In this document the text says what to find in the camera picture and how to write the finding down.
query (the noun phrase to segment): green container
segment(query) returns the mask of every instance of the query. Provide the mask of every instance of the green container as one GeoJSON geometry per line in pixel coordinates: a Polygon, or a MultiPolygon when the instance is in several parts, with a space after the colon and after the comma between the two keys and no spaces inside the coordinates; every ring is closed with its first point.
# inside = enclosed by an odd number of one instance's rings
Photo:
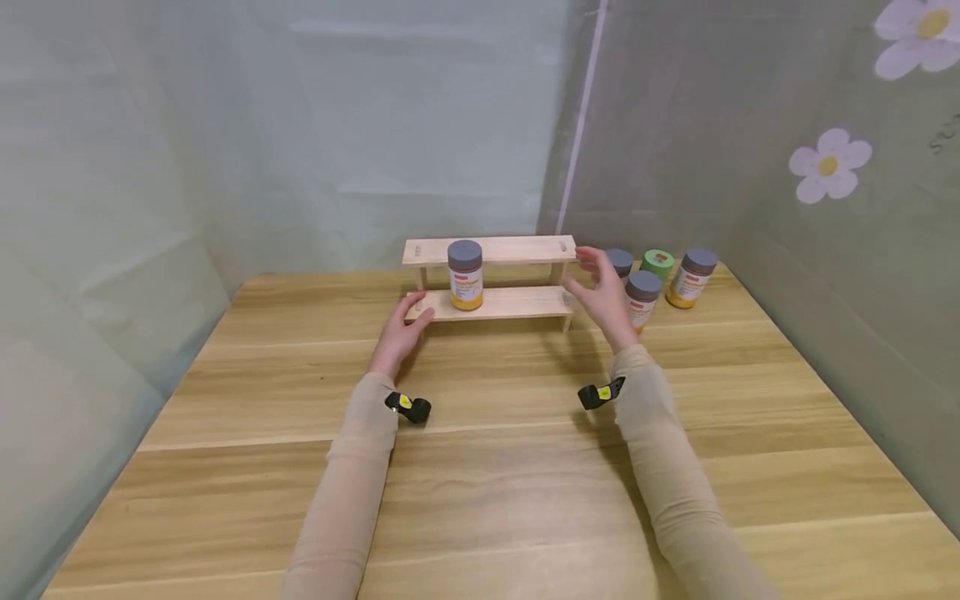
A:
{"type": "Polygon", "coordinates": [[[673,254],[653,248],[643,253],[640,270],[649,271],[659,277],[661,282],[666,283],[667,278],[670,277],[670,271],[673,270],[673,263],[673,254]]]}

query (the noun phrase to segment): fabric wall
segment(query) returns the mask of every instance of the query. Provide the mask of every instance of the fabric wall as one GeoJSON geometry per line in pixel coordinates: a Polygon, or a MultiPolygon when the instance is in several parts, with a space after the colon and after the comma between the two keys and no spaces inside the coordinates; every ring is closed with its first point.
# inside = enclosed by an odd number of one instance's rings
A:
{"type": "Polygon", "coordinates": [[[228,304],[123,9],[0,4],[0,598],[42,588],[228,304]]]}
{"type": "Polygon", "coordinates": [[[578,22],[0,0],[0,598],[43,588],[247,277],[532,233],[578,22]]]}
{"type": "Polygon", "coordinates": [[[539,231],[717,250],[960,533],[960,5],[610,0],[599,33],[539,231]]]}
{"type": "Polygon", "coordinates": [[[533,233],[566,2],[149,0],[136,23],[228,286],[533,233]]]}

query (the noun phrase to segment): gray jar lid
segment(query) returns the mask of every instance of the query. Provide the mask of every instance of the gray jar lid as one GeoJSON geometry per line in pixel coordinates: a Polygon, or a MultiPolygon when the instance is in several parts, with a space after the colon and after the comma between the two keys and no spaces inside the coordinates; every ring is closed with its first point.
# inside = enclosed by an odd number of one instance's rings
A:
{"type": "Polygon", "coordinates": [[[629,275],[634,268],[634,256],[625,250],[610,248],[607,250],[607,257],[613,263],[616,274],[621,277],[629,275]]]}
{"type": "Polygon", "coordinates": [[[483,264],[483,249],[473,240],[457,240],[446,247],[446,264],[455,271],[472,271],[483,264]]]}
{"type": "Polygon", "coordinates": [[[627,296],[641,302],[656,300],[663,282],[649,271],[636,271],[627,279],[627,296]]]}
{"type": "Polygon", "coordinates": [[[717,255],[705,248],[691,248],[686,251],[682,266],[698,275],[709,275],[717,266],[717,255]]]}

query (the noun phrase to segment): jar label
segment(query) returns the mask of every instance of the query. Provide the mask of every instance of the jar label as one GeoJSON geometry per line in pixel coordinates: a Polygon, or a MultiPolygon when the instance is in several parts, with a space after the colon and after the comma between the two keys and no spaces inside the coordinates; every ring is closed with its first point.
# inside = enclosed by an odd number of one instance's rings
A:
{"type": "Polygon", "coordinates": [[[709,280],[709,275],[694,275],[681,267],[673,278],[673,296],[680,300],[696,300],[709,280]]]}
{"type": "Polygon", "coordinates": [[[483,267],[471,273],[450,270],[450,294],[461,302],[473,302],[483,293],[483,267]]]}
{"type": "Polygon", "coordinates": [[[650,319],[650,313],[654,311],[654,304],[656,303],[656,300],[644,302],[634,300],[628,296],[627,315],[630,316],[630,325],[632,325],[634,329],[643,327],[647,323],[647,320],[650,319]]]}

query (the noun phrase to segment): bottom shelf board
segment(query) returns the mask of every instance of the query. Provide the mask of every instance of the bottom shelf board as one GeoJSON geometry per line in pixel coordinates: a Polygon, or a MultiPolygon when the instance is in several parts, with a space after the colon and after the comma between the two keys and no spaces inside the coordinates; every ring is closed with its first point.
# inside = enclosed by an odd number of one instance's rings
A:
{"type": "Polygon", "coordinates": [[[573,299],[559,285],[487,289],[483,291],[483,304],[480,308],[470,311],[454,308],[450,302],[449,290],[429,290],[426,298],[417,302],[407,312],[406,320],[413,321],[430,307],[433,307],[435,312],[434,321],[568,317],[574,312],[573,299]]]}

